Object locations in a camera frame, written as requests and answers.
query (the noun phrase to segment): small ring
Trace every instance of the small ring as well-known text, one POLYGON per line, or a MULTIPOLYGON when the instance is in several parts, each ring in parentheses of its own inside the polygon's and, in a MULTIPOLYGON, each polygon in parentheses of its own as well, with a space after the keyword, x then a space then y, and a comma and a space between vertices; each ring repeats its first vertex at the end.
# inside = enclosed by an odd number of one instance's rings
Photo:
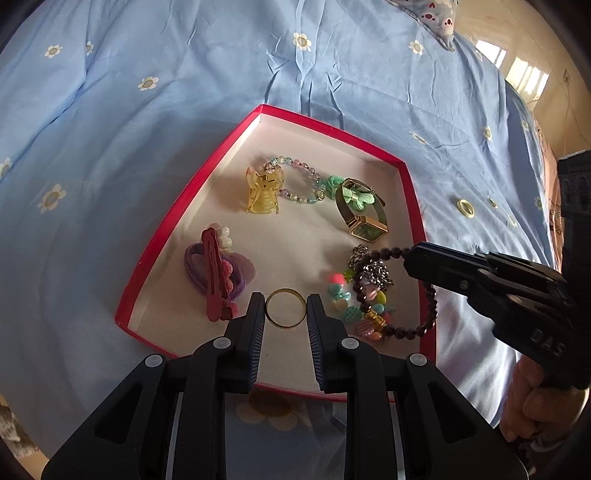
POLYGON ((302 323, 304 321, 304 319, 306 318, 306 301, 304 300, 304 297, 302 297, 300 295, 299 292, 293 290, 293 288, 280 288, 279 290, 275 290, 273 293, 271 293, 271 295, 269 295, 267 297, 267 300, 265 301, 265 316, 269 319, 269 321, 275 325, 276 327, 279 328, 284 328, 284 329, 288 329, 288 328, 293 328, 293 327, 297 327, 300 323, 302 323), (268 305, 269 305, 269 300, 271 300, 275 295, 277 295, 278 293, 289 293, 291 295, 293 295, 294 297, 296 297, 300 302, 302 307, 304 307, 304 316, 297 322, 294 323, 293 325, 280 325, 279 323, 275 322, 271 316, 269 315, 269 310, 268 310, 268 305))

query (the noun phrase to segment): watch face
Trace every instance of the watch face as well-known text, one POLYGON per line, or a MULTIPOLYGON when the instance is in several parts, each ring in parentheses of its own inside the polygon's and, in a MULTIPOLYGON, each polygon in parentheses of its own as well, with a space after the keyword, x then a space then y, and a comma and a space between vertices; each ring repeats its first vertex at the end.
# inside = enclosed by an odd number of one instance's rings
POLYGON ((367 222, 361 222, 359 225, 353 227, 351 229, 351 235, 354 235, 358 238, 362 238, 368 242, 375 242, 378 238, 382 235, 386 234, 388 231, 383 230, 380 227, 375 225, 371 225, 367 222))

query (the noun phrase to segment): beaded bracelet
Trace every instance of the beaded bracelet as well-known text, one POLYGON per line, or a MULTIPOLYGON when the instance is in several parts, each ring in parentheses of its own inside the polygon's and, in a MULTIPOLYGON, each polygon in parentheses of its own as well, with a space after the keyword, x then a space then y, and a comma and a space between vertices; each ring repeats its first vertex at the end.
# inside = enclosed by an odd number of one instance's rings
POLYGON ((380 332, 384 337, 395 336, 398 339, 406 338, 408 340, 413 340, 416 336, 424 336, 428 330, 435 326, 435 320, 437 319, 437 300, 435 300, 435 289, 431 284, 423 283, 428 301, 427 321, 425 324, 420 325, 415 329, 404 329, 387 325, 383 317, 372 311, 372 306, 367 301, 367 296, 363 292, 363 285, 361 284, 363 269, 372 260, 386 261, 390 258, 406 258, 409 252, 409 248, 400 249, 398 247, 374 250, 370 254, 363 255, 353 268, 355 272, 353 275, 353 291, 356 293, 357 300, 361 303, 359 309, 365 314, 365 319, 372 322, 374 330, 380 332))
POLYGON ((312 180, 312 188, 314 189, 314 195, 302 196, 291 193, 287 189, 279 190, 279 195, 285 199, 291 200, 297 203, 318 203, 322 202, 325 197, 326 186, 320 175, 316 173, 316 170, 309 167, 307 163, 302 163, 300 160, 293 160, 291 157, 275 157, 269 162, 265 163, 263 170, 267 173, 272 173, 277 167, 281 168, 281 164, 288 164, 293 167, 299 168, 306 173, 312 180))

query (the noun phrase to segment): green bow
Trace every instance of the green bow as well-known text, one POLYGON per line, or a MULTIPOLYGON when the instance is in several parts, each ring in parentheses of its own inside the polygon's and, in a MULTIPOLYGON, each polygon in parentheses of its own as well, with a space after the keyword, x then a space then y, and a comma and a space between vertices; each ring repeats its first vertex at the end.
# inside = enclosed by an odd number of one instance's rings
MULTIPOLYGON (((326 185, 326 194, 332 199, 335 199, 336 190, 339 185, 345 181, 344 178, 332 175, 324 181, 326 185)), ((350 204, 351 208, 358 212, 363 212, 366 205, 371 205, 375 198, 371 193, 361 193, 357 190, 350 190, 343 187, 343 197, 345 201, 350 204)))
POLYGON ((343 197, 347 203, 350 203, 350 207, 358 212, 363 212, 365 205, 371 205, 375 201, 371 193, 360 193, 345 187, 343 187, 343 197))

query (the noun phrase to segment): human hand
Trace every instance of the human hand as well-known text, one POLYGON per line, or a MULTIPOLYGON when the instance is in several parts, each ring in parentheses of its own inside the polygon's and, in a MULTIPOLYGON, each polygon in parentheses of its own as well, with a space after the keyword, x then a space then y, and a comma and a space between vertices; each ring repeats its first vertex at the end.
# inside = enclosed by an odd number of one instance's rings
POLYGON ((567 391, 540 387, 544 371, 532 359, 522 356, 513 370, 501 418, 501 433, 507 442, 550 432, 553 440, 568 434, 579 419, 589 389, 567 391))

